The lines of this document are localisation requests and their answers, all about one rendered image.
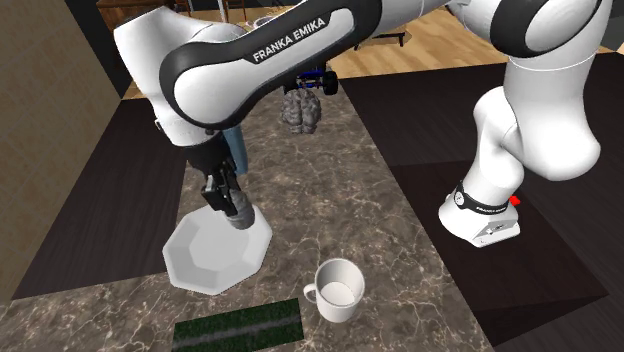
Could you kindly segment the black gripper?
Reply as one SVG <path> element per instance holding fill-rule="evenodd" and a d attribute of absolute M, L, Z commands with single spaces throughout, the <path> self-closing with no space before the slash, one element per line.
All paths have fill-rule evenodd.
<path fill-rule="evenodd" d="M 213 135 L 211 139 L 198 145 L 184 148 L 188 163 L 201 171 L 206 178 L 201 195 L 215 211 L 223 211 L 228 217 L 234 217 L 240 208 L 240 187 L 235 174 L 236 164 L 231 149 L 223 135 Z M 223 163 L 231 168 L 221 170 L 223 182 L 213 174 L 221 169 Z"/>

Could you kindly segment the grey textured cylinder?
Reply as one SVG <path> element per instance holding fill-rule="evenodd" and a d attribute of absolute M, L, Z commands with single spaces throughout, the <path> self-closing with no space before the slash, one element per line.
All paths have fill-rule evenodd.
<path fill-rule="evenodd" d="M 242 190 L 240 190 L 239 200 L 239 213 L 234 217 L 227 216 L 227 219 L 234 228 L 245 230 L 254 224 L 255 212 L 252 203 L 248 199 L 246 193 Z"/>

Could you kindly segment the blue upright container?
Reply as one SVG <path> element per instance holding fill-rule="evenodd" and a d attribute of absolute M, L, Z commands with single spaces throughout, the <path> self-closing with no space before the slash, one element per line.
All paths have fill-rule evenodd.
<path fill-rule="evenodd" d="M 224 130 L 223 135 L 230 148 L 232 159 L 236 166 L 236 174 L 246 174 L 248 172 L 248 155 L 241 126 L 238 125 Z"/>

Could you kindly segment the white octagonal bowl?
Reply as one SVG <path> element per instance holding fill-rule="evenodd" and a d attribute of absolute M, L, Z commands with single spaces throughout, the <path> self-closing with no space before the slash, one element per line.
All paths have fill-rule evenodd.
<path fill-rule="evenodd" d="M 170 283 L 181 289 L 218 295 L 256 274 L 272 238 L 261 210 L 247 229 L 231 226 L 209 206 L 185 215 L 163 246 Z"/>

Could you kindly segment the grey brain figure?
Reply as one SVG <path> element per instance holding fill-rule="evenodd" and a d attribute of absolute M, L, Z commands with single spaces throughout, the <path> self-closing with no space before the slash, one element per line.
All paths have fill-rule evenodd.
<path fill-rule="evenodd" d="M 292 134 L 313 134 L 321 117 L 321 102 L 312 90 L 293 89 L 284 95 L 281 119 Z"/>

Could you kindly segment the dark green flat book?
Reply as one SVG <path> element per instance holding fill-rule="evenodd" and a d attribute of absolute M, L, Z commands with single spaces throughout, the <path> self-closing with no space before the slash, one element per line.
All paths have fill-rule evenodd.
<path fill-rule="evenodd" d="M 255 352 L 303 339 L 299 300 L 292 298 L 178 322 L 171 352 Z"/>

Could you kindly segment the white mug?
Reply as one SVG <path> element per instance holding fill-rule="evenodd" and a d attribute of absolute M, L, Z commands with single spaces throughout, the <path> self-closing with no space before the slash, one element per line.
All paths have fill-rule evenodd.
<path fill-rule="evenodd" d="M 332 258 L 317 269 L 314 282 L 303 288 L 304 297 L 315 304 L 320 315 L 332 323 L 349 320 L 363 298 L 365 279 L 353 262 Z"/>

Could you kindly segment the blue toy car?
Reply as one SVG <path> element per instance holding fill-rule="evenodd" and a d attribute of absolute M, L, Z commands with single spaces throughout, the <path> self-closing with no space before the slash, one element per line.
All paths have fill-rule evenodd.
<path fill-rule="evenodd" d="M 284 85 L 283 92 L 288 93 L 299 88 L 318 88 L 325 95 L 330 96 L 337 93 L 338 86 L 337 74 L 332 70 L 328 70 L 326 66 L 318 66 L 299 74 L 293 81 Z"/>

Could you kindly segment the dark robot stand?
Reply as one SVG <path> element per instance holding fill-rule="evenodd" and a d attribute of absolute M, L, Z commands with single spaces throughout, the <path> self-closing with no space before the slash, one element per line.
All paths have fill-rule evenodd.
<path fill-rule="evenodd" d="M 469 166 L 455 161 L 390 170 L 492 346 L 607 296 L 523 192 L 517 194 L 518 236 L 477 248 L 450 234 L 438 208 Z"/>

